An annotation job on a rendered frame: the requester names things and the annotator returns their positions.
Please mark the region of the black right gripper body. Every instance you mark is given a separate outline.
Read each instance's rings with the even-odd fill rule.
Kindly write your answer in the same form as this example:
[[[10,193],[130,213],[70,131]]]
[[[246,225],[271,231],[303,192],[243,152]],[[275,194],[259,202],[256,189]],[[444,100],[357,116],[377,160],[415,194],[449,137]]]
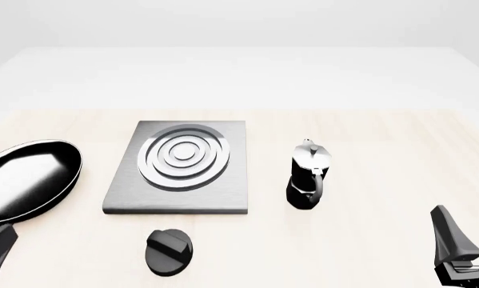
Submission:
[[[479,286],[479,266],[471,261],[441,261],[434,270],[443,286]]]

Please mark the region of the black and silver moka pot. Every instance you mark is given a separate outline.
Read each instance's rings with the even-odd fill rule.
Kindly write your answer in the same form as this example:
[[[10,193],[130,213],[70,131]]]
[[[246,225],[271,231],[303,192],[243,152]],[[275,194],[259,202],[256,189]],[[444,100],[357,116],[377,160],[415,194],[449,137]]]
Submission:
[[[306,138],[294,148],[286,200],[299,210],[312,210],[323,195],[324,178],[332,156],[323,146]]]

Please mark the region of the round black stove knob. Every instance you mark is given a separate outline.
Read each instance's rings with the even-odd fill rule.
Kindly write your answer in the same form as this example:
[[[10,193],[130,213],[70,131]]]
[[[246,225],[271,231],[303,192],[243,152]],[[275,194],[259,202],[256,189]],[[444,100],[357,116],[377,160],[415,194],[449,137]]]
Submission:
[[[190,264],[193,253],[193,243],[182,230],[154,230],[146,239],[146,265],[158,276],[181,273]]]

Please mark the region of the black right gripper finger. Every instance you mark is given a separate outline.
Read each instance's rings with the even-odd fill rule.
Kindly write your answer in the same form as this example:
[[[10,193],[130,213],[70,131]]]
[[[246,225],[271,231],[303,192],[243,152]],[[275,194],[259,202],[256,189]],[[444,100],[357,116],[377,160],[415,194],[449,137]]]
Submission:
[[[435,237],[435,266],[479,258],[478,246],[466,237],[445,206],[436,206],[430,215]]]

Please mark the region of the flat grey stove plate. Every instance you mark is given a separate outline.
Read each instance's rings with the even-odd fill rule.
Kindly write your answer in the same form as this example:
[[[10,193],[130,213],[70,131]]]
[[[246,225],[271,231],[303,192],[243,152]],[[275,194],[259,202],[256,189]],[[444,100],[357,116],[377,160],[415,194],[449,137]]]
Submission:
[[[138,122],[102,210],[247,214],[245,122]]]

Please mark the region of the black frying pan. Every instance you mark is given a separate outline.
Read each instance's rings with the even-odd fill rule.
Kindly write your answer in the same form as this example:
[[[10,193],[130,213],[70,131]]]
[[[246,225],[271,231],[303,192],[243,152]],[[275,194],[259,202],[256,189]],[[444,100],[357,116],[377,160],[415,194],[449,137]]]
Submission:
[[[0,268],[18,239],[13,224],[54,208],[81,171],[82,153],[68,141],[43,139],[0,152]]]

